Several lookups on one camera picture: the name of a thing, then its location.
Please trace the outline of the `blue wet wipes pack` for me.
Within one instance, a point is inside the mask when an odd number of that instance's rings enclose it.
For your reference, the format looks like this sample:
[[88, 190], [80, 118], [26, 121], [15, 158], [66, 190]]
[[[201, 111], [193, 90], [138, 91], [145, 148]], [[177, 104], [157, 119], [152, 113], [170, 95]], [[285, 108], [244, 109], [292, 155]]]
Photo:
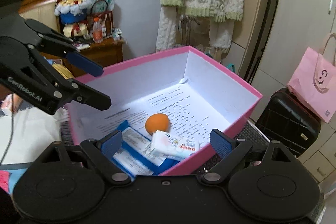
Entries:
[[180, 161], [155, 156], [151, 153], [151, 139], [131, 127], [127, 120], [117, 126], [122, 133], [122, 146], [113, 160], [124, 167], [132, 176], [138, 174], [159, 175]]

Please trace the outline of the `orange makeup sponge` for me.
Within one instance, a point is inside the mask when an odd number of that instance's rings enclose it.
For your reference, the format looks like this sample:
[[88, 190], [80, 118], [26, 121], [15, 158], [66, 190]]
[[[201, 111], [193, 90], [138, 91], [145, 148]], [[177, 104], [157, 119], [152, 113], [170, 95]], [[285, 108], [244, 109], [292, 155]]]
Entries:
[[166, 114], [157, 113], [147, 118], [145, 122], [145, 129], [149, 135], [153, 135], [156, 131], [165, 131], [169, 129], [169, 118]]

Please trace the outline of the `flower bouquet blue wrap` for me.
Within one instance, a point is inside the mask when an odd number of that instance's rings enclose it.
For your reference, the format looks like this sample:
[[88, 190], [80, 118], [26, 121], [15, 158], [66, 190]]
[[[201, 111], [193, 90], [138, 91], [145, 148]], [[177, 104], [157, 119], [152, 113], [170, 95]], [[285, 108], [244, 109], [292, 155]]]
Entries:
[[64, 25], [77, 23], [86, 19], [88, 6], [87, 0], [61, 0], [55, 6], [54, 15]]

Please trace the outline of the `pink cardboard box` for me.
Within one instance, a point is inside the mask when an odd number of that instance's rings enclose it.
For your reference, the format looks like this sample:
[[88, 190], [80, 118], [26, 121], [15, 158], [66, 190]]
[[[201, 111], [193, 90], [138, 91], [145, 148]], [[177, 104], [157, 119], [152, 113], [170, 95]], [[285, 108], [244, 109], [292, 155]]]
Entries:
[[169, 118], [169, 132], [197, 140], [200, 150], [161, 173], [189, 174], [214, 155], [210, 132], [234, 138], [262, 95], [238, 75], [192, 47], [182, 47], [124, 61], [104, 69], [100, 77], [79, 81], [110, 96], [112, 106], [99, 111], [68, 105], [72, 139], [101, 139], [127, 120], [151, 139], [145, 122], [153, 114]]

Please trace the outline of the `orange drink bottle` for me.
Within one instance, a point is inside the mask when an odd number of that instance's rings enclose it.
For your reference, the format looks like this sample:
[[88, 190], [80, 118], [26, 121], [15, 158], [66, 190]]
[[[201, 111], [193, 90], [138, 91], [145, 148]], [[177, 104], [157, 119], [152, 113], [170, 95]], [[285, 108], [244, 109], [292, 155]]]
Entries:
[[99, 18], [94, 18], [92, 35], [95, 43], [101, 43], [103, 41], [102, 26], [100, 24]]

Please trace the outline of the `wooden nightstand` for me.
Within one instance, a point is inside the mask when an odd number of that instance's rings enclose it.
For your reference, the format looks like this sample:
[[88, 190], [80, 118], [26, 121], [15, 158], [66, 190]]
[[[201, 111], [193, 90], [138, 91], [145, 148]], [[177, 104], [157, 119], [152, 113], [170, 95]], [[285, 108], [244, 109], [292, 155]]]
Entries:
[[104, 68], [123, 62], [124, 43], [124, 39], [107, 38], [101, 43], [93, 43], [89, 48], [80, 50], [80, 53]]

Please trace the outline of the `black suitcase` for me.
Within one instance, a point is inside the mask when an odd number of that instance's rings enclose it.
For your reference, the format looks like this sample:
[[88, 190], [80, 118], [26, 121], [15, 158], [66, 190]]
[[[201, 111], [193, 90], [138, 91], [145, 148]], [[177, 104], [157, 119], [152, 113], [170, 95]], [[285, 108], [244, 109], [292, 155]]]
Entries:
[[321, 119], [303, 106], [287, 88], [276, 91], [255, 126], [300, 157], [318, 138]]

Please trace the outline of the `woven handbag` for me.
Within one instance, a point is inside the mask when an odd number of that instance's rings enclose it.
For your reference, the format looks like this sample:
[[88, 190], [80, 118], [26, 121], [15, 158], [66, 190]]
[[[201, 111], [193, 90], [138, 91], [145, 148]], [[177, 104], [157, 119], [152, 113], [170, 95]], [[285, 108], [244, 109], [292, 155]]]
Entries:
[[[96, 7], [102, 7], [102, 11], [96, 11]], [[97, 0], [89, 9], [87, 15], [88, 30], [92, 32], [95, 18], [98, 18], [102, 26], [103, 36], [111, 36], [113, 30], [113, 11], [108, 10], [108, 2], [105, 0]]]

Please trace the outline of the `pink paper shopping bag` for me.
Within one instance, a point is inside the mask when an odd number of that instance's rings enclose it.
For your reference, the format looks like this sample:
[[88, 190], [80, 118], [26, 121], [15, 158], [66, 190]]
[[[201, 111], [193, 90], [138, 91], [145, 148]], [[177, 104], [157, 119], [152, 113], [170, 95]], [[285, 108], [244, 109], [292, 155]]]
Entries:
[[323, 40], [319, 51], [307, 48], [287, 84], [299, 102], [326, 123], [335, 113], [335, 53], [331, 62], [323, 57], [331, 39], [335, 39], [334, 32]]

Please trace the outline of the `teal handled bag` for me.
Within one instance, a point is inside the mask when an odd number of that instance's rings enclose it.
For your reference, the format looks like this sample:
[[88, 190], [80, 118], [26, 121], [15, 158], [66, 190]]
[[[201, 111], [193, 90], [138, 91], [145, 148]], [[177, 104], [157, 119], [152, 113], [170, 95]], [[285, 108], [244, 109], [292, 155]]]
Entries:
[[235, 73], [235, 65], [233, 63], [228, 64], [226, 68]]

